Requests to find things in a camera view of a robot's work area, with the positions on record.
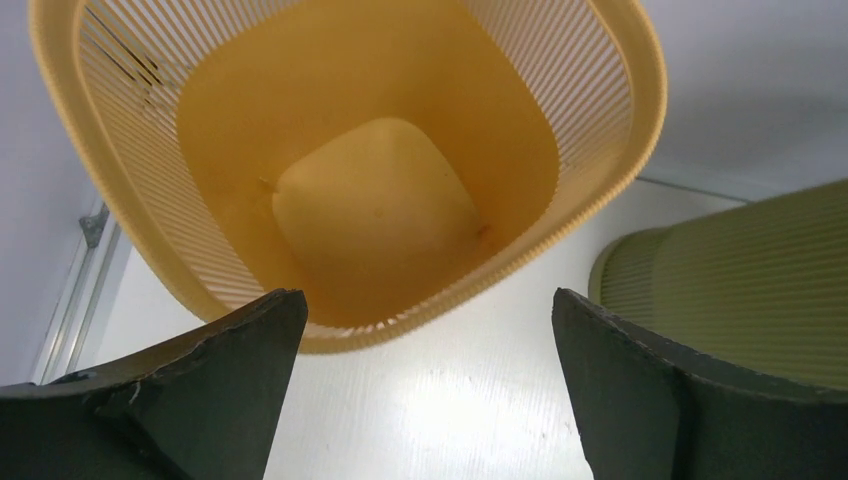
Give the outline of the green mesh waste bin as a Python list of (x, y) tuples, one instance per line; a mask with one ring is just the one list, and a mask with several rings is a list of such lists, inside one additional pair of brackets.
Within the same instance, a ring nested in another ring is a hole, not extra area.
[(847, 184), (645, 229), (597, 257), (589, 298), (695, 350), (847, 386)]

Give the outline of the yellow mesh waste bin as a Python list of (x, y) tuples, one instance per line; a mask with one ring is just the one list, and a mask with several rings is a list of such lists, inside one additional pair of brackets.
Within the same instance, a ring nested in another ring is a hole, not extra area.
[(193, 314), (278, 289), (306, 353), (466, 302), (624, 190), (667, 75), (638, 1), (32, 1), (121, 228)]

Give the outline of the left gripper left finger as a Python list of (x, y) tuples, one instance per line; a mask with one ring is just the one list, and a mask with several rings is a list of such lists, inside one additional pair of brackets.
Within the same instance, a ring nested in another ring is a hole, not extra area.
[(275, 290), (185, 334), (1, 390), (5, 479), (260, 479), (307, 323)]

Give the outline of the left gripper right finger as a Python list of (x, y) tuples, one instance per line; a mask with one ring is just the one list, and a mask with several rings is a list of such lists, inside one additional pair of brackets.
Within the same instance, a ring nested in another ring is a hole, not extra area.
[(847, 395), (662, 337), (561, 288), (552, 330), (598, 479), (843, 479)]

